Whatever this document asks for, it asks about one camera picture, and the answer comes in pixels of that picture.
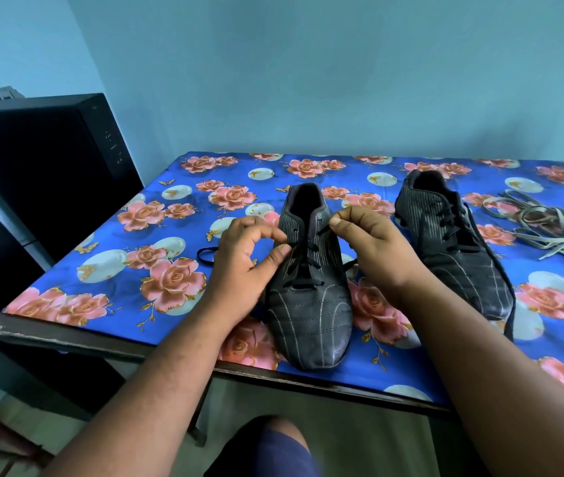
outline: black shoe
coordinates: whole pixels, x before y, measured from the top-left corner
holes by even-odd
[[[265,292],[276,347],[302,370],[336,366],[351,338],[351,294],[330,216],[316,184],[291,187],[279,228],[293,251]]]
[[[395,202],[423,264],[488,320],[507,320],[511,339],[516,307],[513,286],[498,257],[478,232],[467,204],[435,171],[413,170]]]

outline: table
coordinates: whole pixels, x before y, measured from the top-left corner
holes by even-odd
[[[439,170],[473,209],[478,228],[515,285],[515,343],[564,383],[564,256],[515,238],[518,224],[488,215],[489,196],[513,188],[564,208],[564,163],[188,152],[35,281],[0,314],[0,338],[141,362],[190,311],[210,268],[198,249],[216,245],[232,218],[275,222],[291,185],[317,183],[329,207],[364,205],[389,217],[407,173]],[[494,203],[501,213],[518,208]],[[80,214],[64,213],[61,224]],[[270,241],[253,258],[262,259]],[[354,252],[341,240],[342,259]],[[178,294],[160,286],[167,271],[190,281]],[[368,282],[350,273],[354,325],[335,369],[304,373],[281,359],[256,308],[230,334],[215,375],[425,415],[449,415],[450,400],[408,320],[386,322],[386,302],[369,306]]]

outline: tiled floor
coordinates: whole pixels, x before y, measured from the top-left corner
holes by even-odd
[[[171,474],[202,475],[241,425],[271,413],[298,425],[326,476],[439,475],[426,417],[220,379],[212,382],[203,410],[207,444],[200,449],[186,437]],[[0,403],[0,419],[53,453],[84,425],[10,397]],[[25,470],[21,464],[9,473],[9,477],[35,475],[36,469]]]

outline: tablecloth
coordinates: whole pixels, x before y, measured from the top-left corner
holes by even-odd
[[[232,218],[252,215],[275,224],[289,187],[307,181],[320,186],[333,211],[357,204],[390,217],[401,183],[414,168],[439,170],[470,204],[478,229],[515,285],[515,344],[564,384],[564,256],[539,261],[544,252],[510,232],[518,227],[514,220],[482,208],[487,197],[509,188],[564,208],[564,163],[553,161],[188,152],[6,312],[158,344],[205,291],[211,268],[198,264],[197,250],[216,245]],[[78,207],[42,216],[63,231],[98,204],[82,198]],[[517,210],[494,205],[499,212]],[[344,261],[355,258],[345,241],[340,244]],[[270,248],[271,241],[261,241],[253,258],[261,260]],[[310,376],[448,405],[407,318],[377,297],[366,278],[354,270],[350,276],[354,328],[348,354],[337,368]],[[232,331],[219,358],[301,374],[276,351],[258,318],[254,311]]]

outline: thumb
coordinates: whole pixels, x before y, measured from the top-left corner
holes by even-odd
[[[282,264],[282,261],[285,260],[289,253],[291,253],[291,247],[288,244],[281,244],[273,248],[269,256],[267,256],[262,263],[255,266],[252,272],[256,273],[258,279],[265,285],[273,278],[279,265]]]
[[[368,247],[374,239],[370,234],[356,224],[352,224],[350,221],[345,221],[337,215],[330,218],[328,225],[336,235],[348,242],[351,245],[351,248],[355,249],[357,253],[361,248]]]

